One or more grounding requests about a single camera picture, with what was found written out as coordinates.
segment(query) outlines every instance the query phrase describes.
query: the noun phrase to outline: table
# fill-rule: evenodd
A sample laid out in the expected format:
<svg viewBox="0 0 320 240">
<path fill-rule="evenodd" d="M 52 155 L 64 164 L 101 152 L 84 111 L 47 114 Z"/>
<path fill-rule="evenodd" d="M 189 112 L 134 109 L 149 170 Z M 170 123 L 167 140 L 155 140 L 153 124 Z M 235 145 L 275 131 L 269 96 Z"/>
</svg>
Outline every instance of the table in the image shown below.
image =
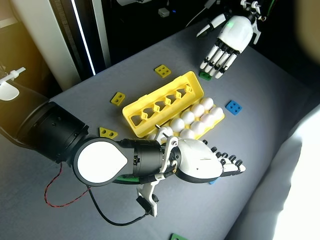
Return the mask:
<svg viewBox="0 0 320 240">
<path fill-rule="evenodd" d="M 115 140 L 134 138 L 122 107 L 188 72 L 198 73 L 218 31 L 196 39 L 204 22 L 137 53 L 52 100 L 90 126 L 118 132 Z M 154 68 L 165 64 L 172 74 L 162 79 Z M 202 139 L 208 146 L 235 154 L 246 172 L 219 178 L 213 185 L 172 176 L 157 185 L 158 217 L 147 216 L 126 227 L 106 223 L 89 195 L 64 208 L 44 202 L 44 188 L 59 166 L 40 154 L 14 146 L 0 136 L 0 239 L 167 240 L 177 233 L 189 240 L 223 240 L 250 198 L 270 161 L 287 137 L 311 91 L 278 66 L 248 47 L 221 79 L 199 79 L 205 96 L 224 109 L 225 119 Z M 125 93 L 121 107 L 110 103 Z M 242 111 L 234 116 L 224 106 L 235 100 Z M 63 166 L 48 198 L 66 203 L 84 190 L 72 169 Z M 143 215 L 134 185 L 109 184 L 93 193 L 105 214 L 124 223 Z"/>
</svg>

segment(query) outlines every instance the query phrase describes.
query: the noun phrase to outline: robotic arm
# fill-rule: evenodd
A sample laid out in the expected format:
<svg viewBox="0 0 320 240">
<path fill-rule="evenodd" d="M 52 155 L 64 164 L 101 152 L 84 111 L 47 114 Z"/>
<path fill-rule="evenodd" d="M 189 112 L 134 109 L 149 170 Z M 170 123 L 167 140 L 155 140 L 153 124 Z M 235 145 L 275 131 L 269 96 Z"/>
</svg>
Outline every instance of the robotic arm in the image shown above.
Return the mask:
<svg viewBox="0 0 320 240">
<path fill-rule="evenodd" d="M 229 17 L 227 14 L 220 14 L 196 35 L 197 38 L 206 36 L 227 21 L 213 48 L 200 65 L 201 70 L 210 74 L 210 76 L 215 75 L 216 79 L 219 79 L 236 60 L 237 56 L 245 50 L 253 34 L 256 34 L 253 44 L 257 44 L 261 34 L 257 27 L 257 20 L 262 19 L 258 1 L 248 3 L 241 0 L 240 4 L 246 12 L 245 16 Z"/>
<path fill-rule="evenodd" d="M 228 159 L 226 153 L 215 153 L 215 147 L 210 149 L 202 141 L 167 136 L 161 130 L 157 140 L 113 141 L 89 135 L 82 121 L 13 79 L 0 85 L 0 133 L 58 164 L 66 162 L 87 186 L 119 182 L 119 177 L 138 178 L 143 186 L 137 188 L 137 201 L 148 215 L 158 214 L 155 186 L 173 174 L 187 182 L 207 183 L 246 170 L 235 156 Z M 163 136 L 167 141 L 161 144 Z"/>
</svg>

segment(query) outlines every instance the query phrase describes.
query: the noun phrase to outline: blue block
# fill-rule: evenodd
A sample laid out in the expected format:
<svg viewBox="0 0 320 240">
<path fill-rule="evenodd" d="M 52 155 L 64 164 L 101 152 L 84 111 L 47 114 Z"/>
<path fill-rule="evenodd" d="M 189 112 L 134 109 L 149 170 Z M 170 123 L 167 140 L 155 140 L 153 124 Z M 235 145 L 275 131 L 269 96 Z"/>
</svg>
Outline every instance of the blue block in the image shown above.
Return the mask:
<svg viewBox="0 0 320 240">
<path fill-rule="evenodd" d="M 231 100 L 226 106 L 225 106 L 226 109 L 228 109 L 228 111 L 230 113 L 232 113 L 233 115 L 237 115 L 241 109 L 242 109 L 242 106 L 240 106 L 237 102 Z"/>
</svg>

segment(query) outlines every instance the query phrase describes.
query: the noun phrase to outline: white robotic hand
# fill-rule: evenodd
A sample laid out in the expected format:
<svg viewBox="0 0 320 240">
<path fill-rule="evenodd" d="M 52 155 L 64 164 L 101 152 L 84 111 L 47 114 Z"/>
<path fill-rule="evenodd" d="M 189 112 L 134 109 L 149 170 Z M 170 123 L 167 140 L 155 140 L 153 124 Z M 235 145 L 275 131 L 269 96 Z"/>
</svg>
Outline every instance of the white robotic hand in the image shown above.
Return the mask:
<svg viewBox="0 0 320 240">
<path fill-rule="evenodd" d="M 253 34 L 256 34 L 254 44 L 259 40 L 261 32 L 257 28 L 257 19 L 261 19 L 258 2 L 254 1 L 245 9 L 247 16 L 232 16 L 219 33 L 213 48 L 200 65 L 204 72 L 219 79 L 248 46 Z M 220 14 L 206 25 L 196 36 L 203 37 L 227 20 L 224 14 Z"/>
</svg>

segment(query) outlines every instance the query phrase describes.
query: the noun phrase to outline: white led light strip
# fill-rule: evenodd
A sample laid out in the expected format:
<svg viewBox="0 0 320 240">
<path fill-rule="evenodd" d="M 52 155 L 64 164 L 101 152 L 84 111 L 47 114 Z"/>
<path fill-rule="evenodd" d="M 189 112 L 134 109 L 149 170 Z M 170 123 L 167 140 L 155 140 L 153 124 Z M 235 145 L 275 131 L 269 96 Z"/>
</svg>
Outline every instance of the white led light strip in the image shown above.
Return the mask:
<svg viewBox="0 0 320 240">
<path fill-rule="evenodd" d="M 88 49 L 87 41 L 86 41 L 86 38 L 85 38 L 85 34 L 84 34 L 84 31 L 83 31 L 82 26 L 81 26 L 81 22 L 80 22 L 80 18 L 79 18 L 79 14 L 78 14 L 78 11 L 77 11 L 77 6 L 76 6 L 76 3 L 75 3 L 75 0 L 71 0 L 71 3 L 72 3 L 72 7 L 73 7 L 73 11 L 74 11 L 74 14 L 75 14 L 76 21 L 77 21 L 78 26 L 79 26 L 79 30 L 80 30 L 80 33 L 81 33 L 81 37 L 82 37 L 82 41 L 83 41 L 83 44 L 84 44 L 84 48 L 85 48 L 86 54 L 87 54 L 89 62 L 90 62 L 92 73 L 93 73 L 93 75 L 96 75 L 96 71 L 95 71 L 94 65 L 93 65 L 92 60 L 91 60 L 91 56 L 90 56 L 90 52 L 89 52 L 89 49 Z"/>
</svg>

